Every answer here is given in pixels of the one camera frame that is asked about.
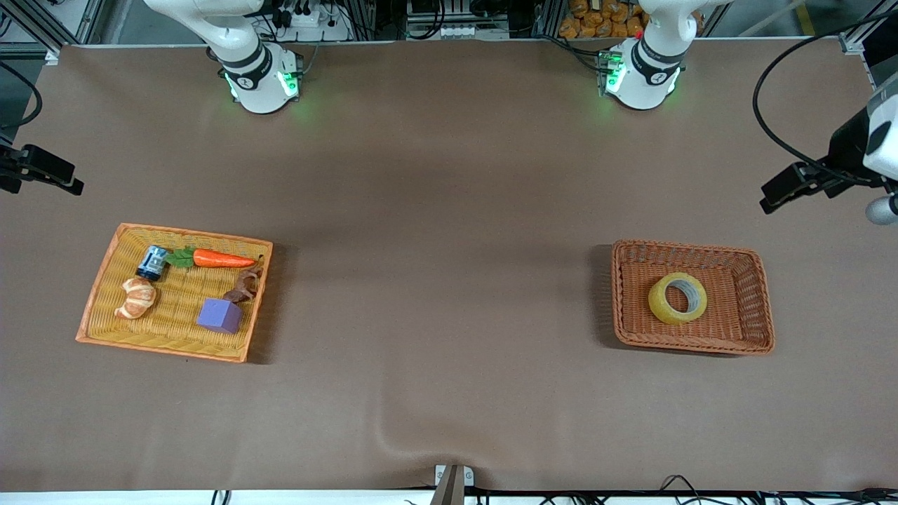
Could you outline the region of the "grey metal table bracket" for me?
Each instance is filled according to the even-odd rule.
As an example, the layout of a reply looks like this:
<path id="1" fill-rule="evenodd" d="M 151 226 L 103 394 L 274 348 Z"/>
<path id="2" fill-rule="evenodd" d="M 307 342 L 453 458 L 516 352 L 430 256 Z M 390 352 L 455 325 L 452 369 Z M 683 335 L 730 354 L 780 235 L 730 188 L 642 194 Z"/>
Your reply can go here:
<path id="1" fill-rule="evenodd" d="M 435 486 L 439 486 L 443 477 L 448 473 L 450 466 L 446 466 L 446 464 L 439 464 L 435 466 Z M 474 470 L 469 466 L 461 466 L 459 471 L 457 472 L 462 479 L 463 485 L 465 487 L 475 487 L 475 475 Z"/>

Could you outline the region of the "orange toy carrot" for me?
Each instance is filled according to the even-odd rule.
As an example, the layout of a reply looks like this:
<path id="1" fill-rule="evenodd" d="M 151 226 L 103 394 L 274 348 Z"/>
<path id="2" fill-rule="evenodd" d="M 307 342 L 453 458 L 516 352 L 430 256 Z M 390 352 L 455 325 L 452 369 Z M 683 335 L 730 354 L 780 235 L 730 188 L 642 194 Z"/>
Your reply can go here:
<path id="1" fill-rule="evenodd" d="M 243 269 L 257 264 L 257 260 L 218 252 L 218 250 L 204 248 L 183 248 L 174 250 L 166 255 L 164 262 L 178 269 L 199 268 L 227 268 Z"/>

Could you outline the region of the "small blue can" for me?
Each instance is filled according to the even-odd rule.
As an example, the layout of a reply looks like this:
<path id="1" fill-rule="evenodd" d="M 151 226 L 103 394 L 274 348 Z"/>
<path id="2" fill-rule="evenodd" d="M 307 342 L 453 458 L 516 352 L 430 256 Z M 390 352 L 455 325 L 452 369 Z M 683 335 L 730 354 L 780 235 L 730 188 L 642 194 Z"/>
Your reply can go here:
<path id="1" fill-rule="evenodd" d="M 135 275 L 151 282 L 160 281 L 168 264 L 166 261 L 167 256 L 169 256 L 169 250 L 151 244 L 145 251 L 143 259 L 139 262 Z"/>

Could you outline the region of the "aluminium frame post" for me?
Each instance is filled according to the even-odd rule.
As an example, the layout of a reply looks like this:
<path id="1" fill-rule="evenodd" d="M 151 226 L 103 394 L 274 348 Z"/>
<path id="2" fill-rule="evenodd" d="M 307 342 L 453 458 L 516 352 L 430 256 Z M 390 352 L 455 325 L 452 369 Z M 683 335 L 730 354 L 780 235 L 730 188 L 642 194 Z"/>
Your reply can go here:
<path id="1" fill-rule="evenodd" d="M 862 16 L 848 26 L 838 29 L 840 47 L 843 52 L 857 55 L 865 51 L 864 42 L 889 16 L 898 15 L 898 0 L 875 0 Z"/>
<path id="2" fill-rule="evenodd" d="M 57 53 L 84 45 L 113 0 L 0 0 L 0 48 L 38 44 Z"/>

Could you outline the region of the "long white power strip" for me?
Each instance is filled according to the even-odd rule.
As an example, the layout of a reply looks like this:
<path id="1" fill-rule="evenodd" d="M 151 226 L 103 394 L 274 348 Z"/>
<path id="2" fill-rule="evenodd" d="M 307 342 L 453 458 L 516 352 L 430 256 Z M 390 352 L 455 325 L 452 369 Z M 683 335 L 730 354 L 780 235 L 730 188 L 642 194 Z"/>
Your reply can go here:
<path id="1" fill-rule="evenodd" d="M 503 26 L 485 23 L 484 25 L 444 25 L 436 33 L 427 37 L 429 25 L 411 25 L 408 28 L 411 39 L 478 39 L 479 41 L 502 41 L 510 39 L 511 33 Z"/>

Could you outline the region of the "brown table cloth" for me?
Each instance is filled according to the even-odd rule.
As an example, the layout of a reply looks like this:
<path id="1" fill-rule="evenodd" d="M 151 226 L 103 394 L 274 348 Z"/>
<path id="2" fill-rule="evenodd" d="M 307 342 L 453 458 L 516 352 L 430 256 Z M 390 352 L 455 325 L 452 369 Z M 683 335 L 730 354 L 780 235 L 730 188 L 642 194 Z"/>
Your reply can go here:
<path id="1" fill-rule="evenodd" d="M 322 47 L 267 116 L 202 48 L 65 48 L 16 142 L 83 195 L 0 195 L 0 491 L 898 487 L 898 227 L 759 206 L 789 46 L 700 39 L 648 112 L 545 41 Z M 77 342 L 123 222 L 274 244 L 246 364 Z M 622 238 L 756 250 L 774 351 L 619 342 Z"/>

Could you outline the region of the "brown twisted wooden piece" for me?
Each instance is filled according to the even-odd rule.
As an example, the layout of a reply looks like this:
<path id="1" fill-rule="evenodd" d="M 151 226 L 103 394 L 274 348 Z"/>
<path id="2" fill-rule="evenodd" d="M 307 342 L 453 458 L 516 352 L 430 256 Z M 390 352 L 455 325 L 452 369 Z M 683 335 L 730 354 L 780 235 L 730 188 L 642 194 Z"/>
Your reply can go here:
<path id="1" fill-rule="evenodd" d="M 222 295 L 222 299 L 233 304 L 241 304 L 256 298 L 260 275 L 264 272 L 263 256 L 243 271 L 240 271 L 234 287 Z"/>

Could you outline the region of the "yellow clear tape roll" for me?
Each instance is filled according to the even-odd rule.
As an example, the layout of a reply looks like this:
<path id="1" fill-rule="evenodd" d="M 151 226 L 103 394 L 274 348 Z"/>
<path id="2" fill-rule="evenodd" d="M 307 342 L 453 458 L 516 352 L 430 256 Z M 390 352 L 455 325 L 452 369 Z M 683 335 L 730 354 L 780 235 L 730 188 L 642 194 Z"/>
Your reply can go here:
<path id="1" fill-rule="evenodd" d="M 668 301 L 667 288 L 675 288 L 685 295 L 687 310 L 674 308 Z M 708 293 L 698 278 L 684 272 L 670 273 L 651 287 L 648 294 L 648 306 L 651 312 L 662 323 L 681 325 L 702 317 L 708 307 Z"/>

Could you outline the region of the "yellow wicker tray orange rim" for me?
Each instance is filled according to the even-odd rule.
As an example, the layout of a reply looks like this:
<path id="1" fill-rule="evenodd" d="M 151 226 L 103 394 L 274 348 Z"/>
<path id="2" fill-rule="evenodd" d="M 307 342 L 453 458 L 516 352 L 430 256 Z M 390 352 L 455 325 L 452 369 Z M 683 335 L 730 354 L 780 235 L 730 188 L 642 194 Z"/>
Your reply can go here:
<path id="1" fill-rule="evenodd" d="M 152 245 L 167 250 L 215 250 L 260 260 L 263 266 L 269 264 L 274 253 L 272 242 L 257 238 L 150 224 L 119 224 L 88 295 L 77 342 L 228 363 L 246 362 L 266 290 L 267 271 L 260 272 L 256 297 L 241 304 L 243 316 L 233 335 L 202 328 L 196 320 L 208 298 L 234 287 L 237 269 L 167 266 L 156 285 L 154 306 L 137 319 L 119 318 L 114 310 L 126 298 L 122 284 L 135 277 L 138 263 Z"/>

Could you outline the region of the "brown wicker basket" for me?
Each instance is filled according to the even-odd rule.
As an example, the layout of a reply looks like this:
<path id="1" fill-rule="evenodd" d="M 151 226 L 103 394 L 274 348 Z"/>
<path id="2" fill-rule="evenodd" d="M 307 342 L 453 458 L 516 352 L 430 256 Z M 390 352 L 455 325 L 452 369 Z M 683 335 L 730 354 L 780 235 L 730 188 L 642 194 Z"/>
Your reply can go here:
<path id="1" fill-rule="evenodd" d="M 698 278 L 709 301 L 690 323 L 662 323 L 648 306 L 651 287 L 684 272 Z M 618 340 L 647 349 L 759 356 L 775 348 L 767 277 L 757 252 L 721 245 L 619 240 L 610 250 L 612 322 Z M 687 310 L 684 294 L 667 288 L 670 304 Z"/>

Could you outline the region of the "purple foam block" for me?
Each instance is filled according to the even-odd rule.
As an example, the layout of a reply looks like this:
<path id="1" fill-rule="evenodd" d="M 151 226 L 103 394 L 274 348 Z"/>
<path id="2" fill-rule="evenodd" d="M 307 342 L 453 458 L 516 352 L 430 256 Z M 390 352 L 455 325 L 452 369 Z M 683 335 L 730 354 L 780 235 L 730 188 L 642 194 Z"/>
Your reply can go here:
<path id="1" fill-rule="evenodd" d="M 243 309 L 227 299 L 206 298 L 200 307 L 195 324 L 212 332 L 235 335 L 238 332 Z"/>

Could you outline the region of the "bag of orange toys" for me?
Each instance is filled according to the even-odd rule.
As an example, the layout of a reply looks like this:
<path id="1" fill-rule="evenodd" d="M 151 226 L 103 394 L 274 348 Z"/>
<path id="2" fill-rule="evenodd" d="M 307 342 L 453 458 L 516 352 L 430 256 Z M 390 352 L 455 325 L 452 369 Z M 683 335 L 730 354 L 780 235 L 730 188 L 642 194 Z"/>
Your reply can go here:
<path id="1" fill-rule="evenodd" d="M 689 44 L 700 12 L 730 0 L 565 0 L 555 35 L 562 39 L 635 38 Z"/>

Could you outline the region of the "toy bread croissant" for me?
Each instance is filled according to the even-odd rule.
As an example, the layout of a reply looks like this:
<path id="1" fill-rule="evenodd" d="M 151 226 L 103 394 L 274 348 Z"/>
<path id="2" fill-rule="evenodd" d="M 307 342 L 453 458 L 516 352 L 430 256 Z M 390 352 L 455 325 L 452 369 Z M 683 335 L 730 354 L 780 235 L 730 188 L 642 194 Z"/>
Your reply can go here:
<path id="1" fill-rule="evenodd" d="M 144 316 L 154 306 L 157 291 L 149 279 L 129 278 L 121 287 L 125 292 L 125 300 L 121 307 L 115 309 L 116 318 L 135 320 Z"/>

